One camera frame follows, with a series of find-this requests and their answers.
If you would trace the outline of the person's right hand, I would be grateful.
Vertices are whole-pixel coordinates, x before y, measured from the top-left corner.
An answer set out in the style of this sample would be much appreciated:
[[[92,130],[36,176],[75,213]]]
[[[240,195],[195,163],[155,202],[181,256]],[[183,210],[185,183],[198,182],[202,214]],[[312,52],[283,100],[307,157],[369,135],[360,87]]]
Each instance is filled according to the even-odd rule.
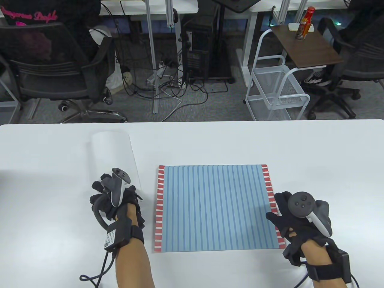
[[[265,217],[291,244],[299,247],[313,240],[324,246],[332,236],[328,202],[315,200],[304,191],[276,193],[274,200],[280,215],[267,212]]]

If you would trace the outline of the person's left hand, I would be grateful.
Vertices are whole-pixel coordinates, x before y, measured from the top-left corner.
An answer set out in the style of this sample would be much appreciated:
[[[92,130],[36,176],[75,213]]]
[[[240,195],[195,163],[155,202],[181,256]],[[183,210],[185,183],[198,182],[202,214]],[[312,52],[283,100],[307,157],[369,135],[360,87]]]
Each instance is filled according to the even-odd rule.
[[[92,184],[92,188],[99,192],[90,197],[92,211],[104,230],[108,229],[108,224],[100,213],[104,213],[106,218],[112,221],[119,207],[128,203],[136,206],[138,226],[140,229],[144,228],[145,220],[141,216],[139,205],[139,200],[142,198],[136,193],[136,187],[131,185],[131,179],[125,171],[113,168],[111,175],[103,174],[100,181],[95,181]]]

